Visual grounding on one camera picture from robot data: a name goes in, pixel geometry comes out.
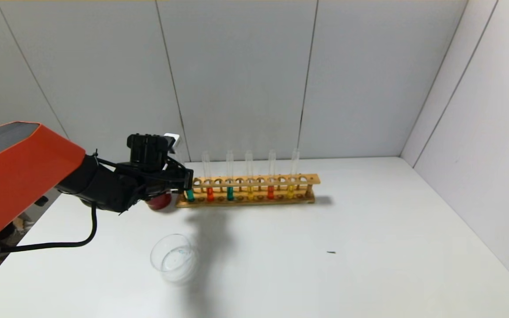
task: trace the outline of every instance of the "wooden test tube rack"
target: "wooden test tube rack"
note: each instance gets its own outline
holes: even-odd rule
[[[245,176],[233,177],[228,183],[228,177],[216,177],[212,180],[194,178],[194,201],[188,201],[186,193],[178,195],[177,208],[192,207],[230,207],[233,205],[267,205],[267,204],[295,204],[314,203],[313,185],[321,181],[316,174],[297,174],[295,180],[290,181],[290,175],[275,175],[271,181],[269,175],[256,175],[252,179]],[[268,186],[274,186],[274,199],[268,199]],[[288,198],[288,186],[293,186],[293,197]],[[233,187],[234,200],[227,198],[227,188]],[[252,187],[254,198],[248,199],[248,187]],[[213,188],[214,201],[208,201],[207,188]]]

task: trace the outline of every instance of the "white table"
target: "white table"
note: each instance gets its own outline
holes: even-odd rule
[[[302,160],[299,171],[319,173],[313,205],[100,211],[87,246],[8,257],[0,317],[509,318],[509,272],[402,159]],[[89,208],[62,195],[22,244],[90,228]],[[149,264],[171,233],[207,251],[193,284],[164,282]]]

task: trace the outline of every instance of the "red liquid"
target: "red liquid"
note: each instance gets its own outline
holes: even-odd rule
[[[271,200],[274,199],[274,186],[273,185],[269,185],[268,186],[268,195],[267,195],[267,197],[269,199],[271,199]]]
[[[208,188],[208,201],[214,201],[216,197],[213,195],[213,188]]]

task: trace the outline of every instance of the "yellow test tube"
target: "yellow test tube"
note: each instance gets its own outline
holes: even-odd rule
[[[296,180],[297,164],[298,164],[299,160],[300,160],[300,151],[296,148],[292,151],[292,167],[290,169],[290,175],[289,175],[290,182],[294,182]],[[293,188],[294,188],[294,185],[289,185],[287,187],[286,197],[288,199],[293,198]]]
[[[249,150],[245,153],[245,163],[247,164],[247,182],[253,183],[253,153]],[[255,199],[255,194],[253,193],[253,187],[249,185],[247,187],[247,197],[249,200]]]

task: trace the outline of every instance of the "clear plastic cup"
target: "clear plastic cup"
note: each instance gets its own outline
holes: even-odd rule
[[[162,238],[150,252],[150,264],[170,282],[184,282],[196,270],[198,254],[190,241],[180,234]]]

